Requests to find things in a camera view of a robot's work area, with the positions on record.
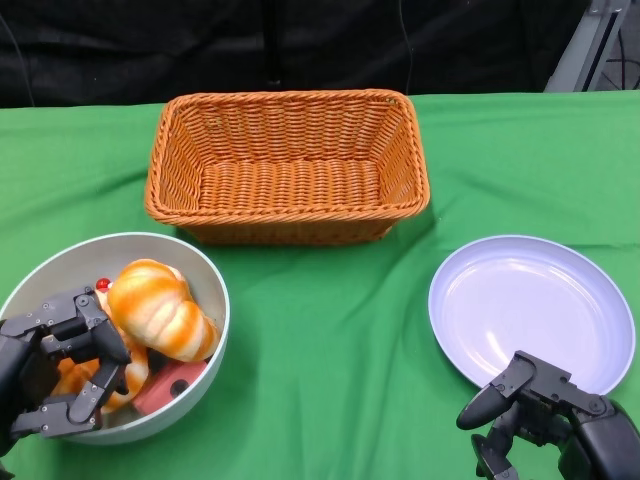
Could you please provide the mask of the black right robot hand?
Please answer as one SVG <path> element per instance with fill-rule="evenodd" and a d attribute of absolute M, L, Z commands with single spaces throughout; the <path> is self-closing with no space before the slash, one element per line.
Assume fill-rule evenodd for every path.
<path fill-rule="evenodd" d="M 616 402 L 587 393 L 571 374 L 524 351 L 482 388 L 459 414 L 456 425 L 473 430 L 490 424 L 471 442 L 476 475 L 517 479 L 508 454 L 516 437 L 559 449 L 565 479 L 637 479 L 639 430 Z"/>

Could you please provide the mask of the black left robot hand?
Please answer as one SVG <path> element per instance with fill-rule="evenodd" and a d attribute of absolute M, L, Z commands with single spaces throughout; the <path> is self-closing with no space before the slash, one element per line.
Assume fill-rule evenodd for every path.
<path fill-rule="evenodd" d="M 77 394 L 55 395 L 60 362 L 96 359 Z M 55 294 L 1 321 L 1 454 L 31 434 L 62 437 L 98 430 L 111 394 L 126 393 L 130 352 L 95 290 Z"/>

